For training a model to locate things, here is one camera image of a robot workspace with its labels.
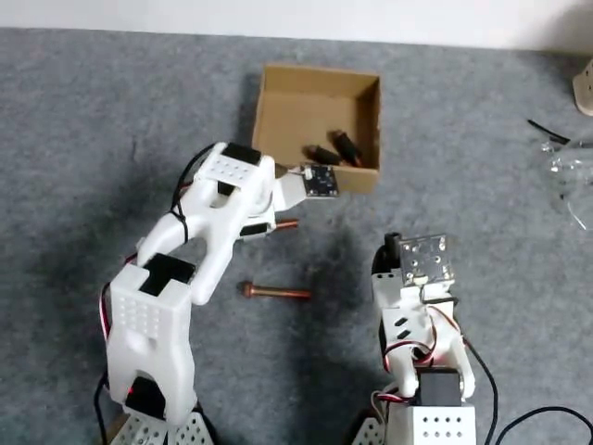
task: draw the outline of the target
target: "metal bracket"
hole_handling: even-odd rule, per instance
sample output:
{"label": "metal bracket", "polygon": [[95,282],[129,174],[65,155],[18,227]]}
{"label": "metal bracket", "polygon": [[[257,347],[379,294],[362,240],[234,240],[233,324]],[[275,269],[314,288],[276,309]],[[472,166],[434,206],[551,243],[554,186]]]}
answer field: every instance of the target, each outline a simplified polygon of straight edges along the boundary
{"label": "metal bracket", "polygon": [[455,278],[446,235],[400,240],[399,255],[404,287],[430,285]]}

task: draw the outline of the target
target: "cardboard box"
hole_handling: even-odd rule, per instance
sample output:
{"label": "cardboard box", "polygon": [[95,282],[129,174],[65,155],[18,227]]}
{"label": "cardboard box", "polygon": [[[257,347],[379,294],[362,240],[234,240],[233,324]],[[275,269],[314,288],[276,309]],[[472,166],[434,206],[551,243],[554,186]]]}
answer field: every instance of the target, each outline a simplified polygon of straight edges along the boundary
{"label": "cardboard box", "polygon": [[379,76],[348,70],[268,65],[261,80],[252,145],[286,167],[308,161],[303,147],[335,152],[329,132],[359,147],[364,168],[336,166],[340,191],[371,193],[379,178]]}

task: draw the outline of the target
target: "screw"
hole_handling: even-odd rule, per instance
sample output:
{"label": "screw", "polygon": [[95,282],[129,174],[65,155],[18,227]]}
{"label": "screw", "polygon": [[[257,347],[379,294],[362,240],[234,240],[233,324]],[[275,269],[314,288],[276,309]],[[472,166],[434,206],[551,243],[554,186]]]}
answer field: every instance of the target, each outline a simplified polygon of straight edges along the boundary
{"label": "screw", "polygon": [[241,284],[243,295],[250,299],[251,297],[287,297],[290,299],[310,299],[311,293],[308,290],[287,289],[283,287],[255,286],[250,281]]}
{"label": "screw", "polygon": [[277,221],[275,230],[296,229],[297,227],[298,227],[298,219],[293,218],[293,219]]}

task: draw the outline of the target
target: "clear plastic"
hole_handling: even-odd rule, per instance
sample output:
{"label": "clear plastic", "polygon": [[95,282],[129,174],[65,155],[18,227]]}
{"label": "clear plastic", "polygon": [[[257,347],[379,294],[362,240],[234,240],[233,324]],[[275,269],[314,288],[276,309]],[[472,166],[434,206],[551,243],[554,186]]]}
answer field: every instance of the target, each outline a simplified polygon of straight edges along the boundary
{"label": "clear plastic", "polygon": [[593,148],[582,143],[550,149],[547,171],[558,198],[583,230],[593,230]]}

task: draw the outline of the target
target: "robotic arm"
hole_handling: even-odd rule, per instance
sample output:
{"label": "robotic arm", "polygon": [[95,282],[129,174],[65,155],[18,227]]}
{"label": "robotic arm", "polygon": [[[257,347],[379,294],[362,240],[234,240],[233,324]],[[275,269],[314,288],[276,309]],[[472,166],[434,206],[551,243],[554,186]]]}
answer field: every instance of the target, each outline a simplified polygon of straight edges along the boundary
{"label": "robotic arm", "polygon": [[[192,303],[209,301],[235,240],[274,230],[276,211],[308,197],[335,196],[330,167],[310,165],[276,179],[271,157],[235,144],[214,145],[173,210],[139,242],[136,263],[126,264],[111,282],[111,398],[153,427],[185,425],[197,400]],[[169,255],[197,236],[207,244],[197,269]]]}
{"label": "robotic arm", "polygon": [[364,419],[353,444],[475,445],[475,412],[466,402],[475,378],[453,319],[454,283],[445,235],[385,236],[372,293],[384,368],[395,383],[372,394],[378,415]]}

